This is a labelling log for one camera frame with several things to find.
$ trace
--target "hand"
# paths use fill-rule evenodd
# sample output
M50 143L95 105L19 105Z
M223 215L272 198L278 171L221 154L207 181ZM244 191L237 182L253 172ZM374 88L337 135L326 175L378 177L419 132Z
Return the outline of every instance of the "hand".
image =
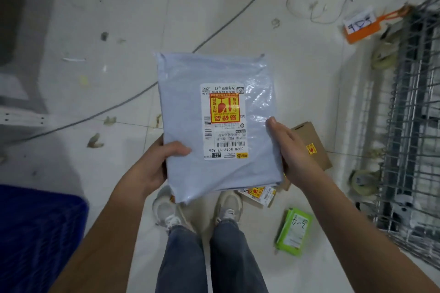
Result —
M281 148L281 155L287 164L286 177L291 183L302 189L316 174L323 173L296 132L278 123L275 117L269 118L266 125Z
M172 155L188 155L191 149L179 141L164 145L159 137L142 157L124 174L115 188L122 197L141 196L143 200L167 179L165 159Z

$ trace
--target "jeans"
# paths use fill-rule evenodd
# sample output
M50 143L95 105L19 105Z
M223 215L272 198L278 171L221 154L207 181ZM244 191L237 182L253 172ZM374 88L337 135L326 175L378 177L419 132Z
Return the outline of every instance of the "jeans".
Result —
M267 293L245 235L235 221L221 221L214 229L210 246L214 293ZM156 284L156 293L177 292L208 292L201 238L184 226L170 230Z

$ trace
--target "light blue package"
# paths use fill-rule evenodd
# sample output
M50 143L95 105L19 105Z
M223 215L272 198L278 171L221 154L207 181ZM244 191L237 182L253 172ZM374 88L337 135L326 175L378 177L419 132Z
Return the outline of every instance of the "light blue package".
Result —
M276 101L264 56L158 53L156 59L164 142L192 149L166 162L176 202L283 180L280 150L265 126Z

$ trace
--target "wire cart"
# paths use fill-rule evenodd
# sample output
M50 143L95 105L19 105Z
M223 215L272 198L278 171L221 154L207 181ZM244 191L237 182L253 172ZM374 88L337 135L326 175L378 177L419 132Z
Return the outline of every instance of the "wire cart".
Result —
M440 270L440 0L402 23L376 226Z

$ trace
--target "sneaker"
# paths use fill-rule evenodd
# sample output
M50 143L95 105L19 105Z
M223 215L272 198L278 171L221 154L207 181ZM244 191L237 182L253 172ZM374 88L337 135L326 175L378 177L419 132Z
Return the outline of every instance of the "sneaker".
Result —
M167 194L165 192L164 194L164 192L159 192L158 197L153 201L153 213L157 224L165 227L167 230L181 225L194 231L191 224L185 218L180 205L174 202L174 196L171 193Z
M239 222L243 212L241 197L232 190L222 191L217 201L216 223L222 220L232 219Z

